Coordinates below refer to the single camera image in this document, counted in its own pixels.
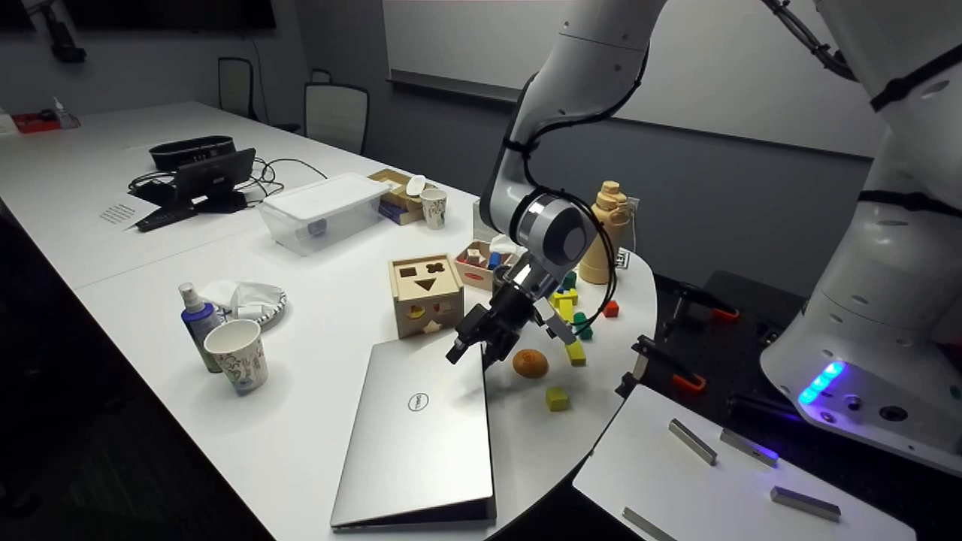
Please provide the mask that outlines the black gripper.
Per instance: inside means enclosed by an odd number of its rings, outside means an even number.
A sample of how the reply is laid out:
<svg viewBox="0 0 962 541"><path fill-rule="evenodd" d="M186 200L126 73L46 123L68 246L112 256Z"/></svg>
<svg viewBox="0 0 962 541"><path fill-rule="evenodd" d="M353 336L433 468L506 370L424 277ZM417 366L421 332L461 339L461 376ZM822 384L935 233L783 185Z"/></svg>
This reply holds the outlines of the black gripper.
<svg viewBox="0 0 962 541"><path fill-rule="evenodd" d="M447 363L458 363L473 346L481 346L481 370L487 370L506 361L525 325L540 325L551 336L568 339L568 322L551 304L557 285L560 280L531 256L520 256L513 263L499 267L493 296L476 304L458 322L453 342L444 350Z"/></svg>

